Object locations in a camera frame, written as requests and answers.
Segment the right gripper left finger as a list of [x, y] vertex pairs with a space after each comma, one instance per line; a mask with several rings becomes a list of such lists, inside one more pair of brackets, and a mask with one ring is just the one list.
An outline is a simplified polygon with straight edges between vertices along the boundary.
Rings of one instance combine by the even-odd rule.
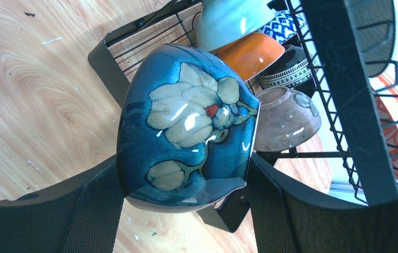
[[115, 157], [0, 201], [0, 252], [112, 252], [124, 197]]

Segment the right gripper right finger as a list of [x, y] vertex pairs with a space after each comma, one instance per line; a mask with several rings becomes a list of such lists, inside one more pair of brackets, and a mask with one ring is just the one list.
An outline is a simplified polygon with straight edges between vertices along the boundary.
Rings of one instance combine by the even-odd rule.
[[257, 154], [248, 191], [259, 252], [398, 252], [398, 199], [373, 206], [341, 200]]

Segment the beige bowl black rim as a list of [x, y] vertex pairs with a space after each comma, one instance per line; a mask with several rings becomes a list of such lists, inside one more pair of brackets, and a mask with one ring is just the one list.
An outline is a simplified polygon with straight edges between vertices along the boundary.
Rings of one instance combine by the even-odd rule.
[[279, 152], [311, 139], [322, 118], [311, 98], [285, 86], [271, 87], [256, 95], [260, 101], [254, 150]]

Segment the black wire dish rack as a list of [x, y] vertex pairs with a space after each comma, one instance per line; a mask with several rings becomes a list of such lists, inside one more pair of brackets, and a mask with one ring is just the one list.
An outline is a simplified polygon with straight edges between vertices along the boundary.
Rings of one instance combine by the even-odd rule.
[[[114, 56], [110, 47], [147, 27], [178, 16], [178, 13], [199, 2], [202, 1], [170, 1], [161, 9], [107, 33], [88, 54], [89, 64], [121, 107], [129, 104], [124, 100], [128, 96], [131, 82], [125, 75], [128, 69], [121, 69], [117, 59], [142, 47], [177, 24], [182, 24], [183, 21], [178, 19], [170, 28], [140, 44], [133, 44], [132, 48], [120, 55]], [[323, 91], [319, 87], [320, 81], [315, 83], [316, 89], [321, 98], [323, 92], [327, 92], [330, 94], [328, 98], [334, 100], [335, 111], [326, 107], [325, 113], [331, 124], [331, 131], [337, 138], [337, 148], [341, 148], [342, 137], [345, 137], [348, 149], [338, 149], [337, 155], [336, 152], [314, 152], [288, 156], [273, 155], [271, 152], [270, 158], [276, 161], [280, 158], [340, 157], [344, 160], [344, 165], [347, 165], [348, 158], [352, 158], [352, 165], [356, 166], [356, 170], [348, 167], [346, 169], [351, 171], [350, 183], [354, 190], [364, 191], [366, 200], [361, 200], [362, 202], [379, 205], [398, 199], [398, 182], [392, 182], [392, 179], [396, 180], [396, 176], [392, 173], [391, 157], [389, 154], [385, 155], [385, 147], [388, 148], [389, 145], [384, 134], [379, 132], [379, 122], [386, 120], [379, 117], [377, 106], [373, 105], [373, 98], [380, 96], [384, 89], [372, 89], [367, 80], [365, 63], [356, 44], [355, 28], [347, 1], [304, 1], [304, 10], [290, 10], [296, 21], [297, 14], [301, 12], [310, 18], [310, 32], [316, 37], [309, 40], [314, 43], [316, 41], [317, 55], [322, 60], [321, 66], [311, 65], [310, 70], [315, 74], [318, 69], [324, 72], [329, 90]]]

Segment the blue floral glazed bowl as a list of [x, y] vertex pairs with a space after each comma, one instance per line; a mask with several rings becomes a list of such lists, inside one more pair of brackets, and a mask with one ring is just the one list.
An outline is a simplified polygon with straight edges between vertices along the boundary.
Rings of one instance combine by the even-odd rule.
[[247, 184], [260, 101], [227, 64], [195, 47], [162, 44], [126, 94], [117, 171], [135, 208], [184, 213]]

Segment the red white patterned bowl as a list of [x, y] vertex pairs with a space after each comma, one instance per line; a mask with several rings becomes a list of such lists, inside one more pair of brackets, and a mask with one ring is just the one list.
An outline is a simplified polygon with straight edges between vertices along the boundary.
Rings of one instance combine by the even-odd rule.
[[277, 11], [276, 16], [256, 32], [273, 38], [279, 44], [285, 44], [297, 35], [297, 28], [290, 11], [283, 10]]

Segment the celadon bowl brown rim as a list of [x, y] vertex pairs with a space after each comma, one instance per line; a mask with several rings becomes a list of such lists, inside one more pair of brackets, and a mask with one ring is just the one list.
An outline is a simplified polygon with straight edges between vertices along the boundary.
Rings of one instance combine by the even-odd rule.
[[202, 1], [197, 21], [197, 47], [214, 51], [269, 23], [276, 10], [261, 0]]

